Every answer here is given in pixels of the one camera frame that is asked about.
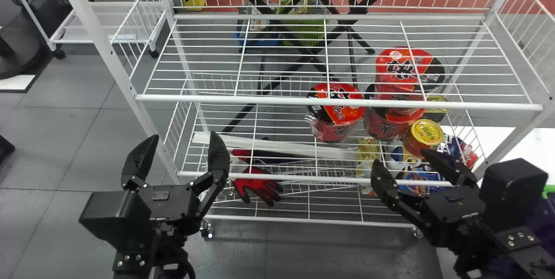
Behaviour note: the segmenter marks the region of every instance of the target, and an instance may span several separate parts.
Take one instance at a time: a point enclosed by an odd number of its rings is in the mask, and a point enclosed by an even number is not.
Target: yellow can lid
[[[427,119],[415,121],[411,126],[411,134],[416,141],[426,146],[437,146],[444,139],[440,125]]]

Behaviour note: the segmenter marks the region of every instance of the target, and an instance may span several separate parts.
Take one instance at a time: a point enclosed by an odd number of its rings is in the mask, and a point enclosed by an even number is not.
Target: food package
[[[359,139],[359,152],[356,155],[357,178],[370,178],[372,165],[375,159],[380,158],[380,142],[372,137]],[[375,196],[370,184],[360,184],[360,193]]]
[[[385,165],[397,180],[441,180],[426,160],[412,155],[403,147],[401,141],[392,141],[385,147]],[[436,186],[407,186],[400,185],[399,189],[409,190],[417,194],[426,195],[443,189]]]

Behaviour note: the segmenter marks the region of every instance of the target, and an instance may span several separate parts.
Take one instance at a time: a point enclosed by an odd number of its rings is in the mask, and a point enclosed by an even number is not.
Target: noodle cup lid
[[[420,119],[411,126],[411,135],[426,146],[438,146],[444,140],[440,125],[432,120]]]
[[[354,86],[333,82],[330,83],[331,99],[364,99]],[[327,98],[327,83],[318,83],[310,89],[308,98]],[[309,113],[318,120],[333,125],[351,125],[364,114],[364,107],[351,106],[308,106]]]
[[[416,71],[412,57],[416,62]],[[411,48],[409,50],[407,47],[399,46],[384,50],[376,58],[377,80],[391,83],[401,91],[422,92],[418,83],[417,71],[426,93],[434,90],[438,87],[437,84],[445,80],[445,70],[439,60],[421,49]]]

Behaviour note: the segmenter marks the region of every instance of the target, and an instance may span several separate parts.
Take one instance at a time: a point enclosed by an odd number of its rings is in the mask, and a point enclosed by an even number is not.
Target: label
[[[421,49],[412,49],[411,56],[408,48],[390,48],[376,58],[376,70],[380,74],[380,82],[407,84],[412,87],[407,87],[409,90],[414,90],[414,86],[418,85],[418,74],[426,73],[433,59],[431,54]],[[422,82],[436,82],[438,79],[439,76],[434,74],[421,78]]]
[[[415,139],[425,145],[438,145],[444,137],[441,128],[429,120],[416,121],[411,130]]]
[[[318,83],[314,85],[317,91],[314,95],[316,98],[327,98],[327,83]],[[361,93],[352,85],[345,83],[330,83],[331,99],[364,99]],[[347,125],[353,121],[357,121],[364,113],[363,107],[350,106],[323,106],[327,115],[335,125]]]

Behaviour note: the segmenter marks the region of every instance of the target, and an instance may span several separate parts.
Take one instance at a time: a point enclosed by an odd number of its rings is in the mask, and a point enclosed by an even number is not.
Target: white horizontal bar
[[[287,143],[285,141],[272,141],[262,139],[248,139],[244,137],[235,137],[229,135],[220,135],[224,143],[230,147],[251,149],[264,148],[266,150],[276,151],[280,153],[291,153],[291,148],[300,150],[302,156],[318,157],[319,159],[333,160],[353,160],[356,159],[357,152],[352,150],[343,150],[335,147],[314,147],[313,145],[301,145],[299,143]],[[210,144],[210,133],[196,132],[193,136],[193,143]]]
[[[186,20],[219,20],[219,19],[271,19],[271,20],[322,20],[322,19],[343,19],[343,20],[483,20],[485,15],[437,15],[437,14],[300,14],[300,15],[242,15],[242,14],[175,14],[175,19]]]
[[[291,222],[291,223],[312,223],[312,224],[342,224],[353,226],[374,226],[374,227],[397,227],[413,228],[413,224],[392,223],[392,222],[368,222],[368,221],[340,221],[340,220],[317,220],[313,218],[287,218],[269,216],[236,216],[236,215],[216,215],[206,214],[207,220],[230,220],[230,221],[258,221],[258,222]]]
[[[256,96],[214,96],[214,95],[160,95],[137,94],[137,101],[194,101],[224,104],[262,104],[262,105],[320,105],[355,107],[409,107],[409,108],[447,108],[482,109],[499,111],[543,111],[543,105],[516,103],[463,103],[459,101],[415,101],[415,100],[365,100],[365,99],[324,99],[303,97],[256,97]]]
[[[194,178],[204,174],[204,172],[179,171],[178,176]],[[248,174],[248,173],[229,173],[229,178],[251,178],[251,179],[270,179],[270,180],[300,180],[304,182],[340,182],[348,184],[370,184],[370,178],[348,178],[333,176],[305,176],[305,175],[283,175],[283,174]],[[404,186],[437,186],[452,187],[450,182],[440,180],[396,180],[398,185]]]

